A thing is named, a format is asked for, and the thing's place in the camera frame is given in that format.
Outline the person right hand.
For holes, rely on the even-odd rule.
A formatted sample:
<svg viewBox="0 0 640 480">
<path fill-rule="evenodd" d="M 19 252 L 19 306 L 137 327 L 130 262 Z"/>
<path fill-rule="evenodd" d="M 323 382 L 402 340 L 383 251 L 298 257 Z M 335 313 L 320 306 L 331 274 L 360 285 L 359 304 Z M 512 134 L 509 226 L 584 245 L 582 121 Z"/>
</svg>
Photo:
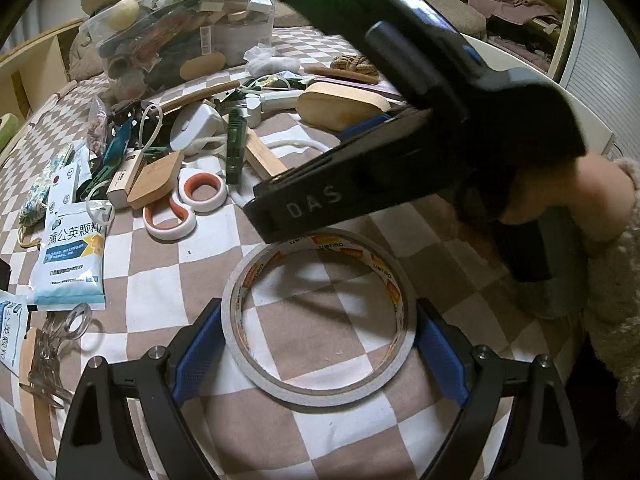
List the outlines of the person right hand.
<svg viewBox="0 0 640 480">
<path fill-rule="evenodd" d="M 639 255 L 639 163 L 589 153 L 553 169 L 523 174 L 501 217 L 522 224 L 565 208 L 587 240 Z"/>
</svg>

